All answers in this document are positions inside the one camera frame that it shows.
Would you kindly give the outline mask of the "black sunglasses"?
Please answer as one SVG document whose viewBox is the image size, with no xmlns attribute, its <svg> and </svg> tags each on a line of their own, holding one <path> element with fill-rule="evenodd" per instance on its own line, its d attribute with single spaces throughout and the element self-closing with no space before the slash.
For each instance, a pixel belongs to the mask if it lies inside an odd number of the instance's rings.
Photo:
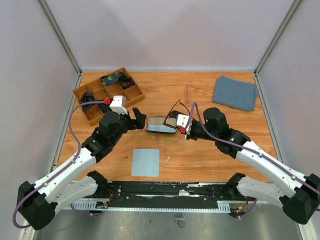
<svg viewBox="0 0 320 240">
<path fill-rule="evenodd" d="M 177 125 L 176 125 L 176 122 L 177 122 L 177 117 L 179 114 L 182 114 L 181 112 L 177 111 L 177 110 L 174 110 L 175 106 L 177 104 L 180 104 L 182 105 L 186 110 L 187 112 L 190 114 L 190 110 L 188 109 L 188 107 L 183 104 L 181 102 L 181 99 L 179 99 L 173 106 L 172 108 L 170 109 L 169 113 L 167 114 L 167 116 L 164 118 L 164 121 L 163 121 L 163 125 L 166 126 L 166 127 L 169 127 L 169 128 L 172 128 L 172 129 L 176 129 L 177 128 Z"/>
</svg>

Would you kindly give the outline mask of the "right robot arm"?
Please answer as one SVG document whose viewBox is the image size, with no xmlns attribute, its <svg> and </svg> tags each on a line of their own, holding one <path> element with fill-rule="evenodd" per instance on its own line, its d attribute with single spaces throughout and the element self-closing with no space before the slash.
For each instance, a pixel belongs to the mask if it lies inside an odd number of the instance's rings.
<svg viewBox="0 0 320 240">
<path fill-rule="evenodd" d="M 230 128 L 226 116 L 216 107 L 204 111 L 198 120 L 179 114 L 176 125 L 186 139 L 214 141 L 224 154 L 255 168 L 271 182 L 254 180 L 236 173 L 226 188 L 227 196 L 238 200 L 242 196 L 260 199 L 275 205 L 298 224 L 305 225 L 320 206 L 320 178 L 305 175 L 278 161 L 263 151 L 241 131 Z"/>
</svg>

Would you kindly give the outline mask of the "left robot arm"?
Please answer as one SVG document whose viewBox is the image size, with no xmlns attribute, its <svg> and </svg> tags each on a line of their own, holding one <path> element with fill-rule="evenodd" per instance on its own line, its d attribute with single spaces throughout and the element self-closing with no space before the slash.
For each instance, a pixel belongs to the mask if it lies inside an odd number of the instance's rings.
<svg viewBox="0 0 320 240">
<path fill-rule="evenodd" d="M 92 195 L 103 197 L 107 193 L 107 180 L 97 171 L 89 173 L 78 183 L 72 181 L 106 157 L 123 134 L 144 129 L 147 116 L 137 107 L 132 110 L 135 118 L 131 118 L 127 111 L 106 112 L 91 136 L 78 145 L 68 160 L 34 183 L 23 182 L 18 188 L 12 215 L 14 226 L 22 228 L 16 220 L 17 214 L 21 214 L 29 227 L 41 230 L 61 210 L 79 199 Z"/>
</svg>

